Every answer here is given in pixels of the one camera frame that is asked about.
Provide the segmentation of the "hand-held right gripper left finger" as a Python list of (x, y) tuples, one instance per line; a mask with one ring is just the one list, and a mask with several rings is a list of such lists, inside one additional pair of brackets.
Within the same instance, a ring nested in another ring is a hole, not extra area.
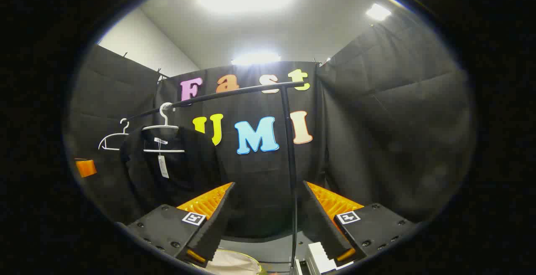
[(177, 207), (162, 204), (126, 230), (168, 256), (205, 268), (226, 231), (234, 189), (230, 182)]

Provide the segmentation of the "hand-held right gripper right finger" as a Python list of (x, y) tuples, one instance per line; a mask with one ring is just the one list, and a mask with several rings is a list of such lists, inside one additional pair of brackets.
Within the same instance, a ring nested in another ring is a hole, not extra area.
[(302, 231), (338, 267), (387, 250), (417, 227), (382, 204), (361, 205), (307, 181), (301, 189)]

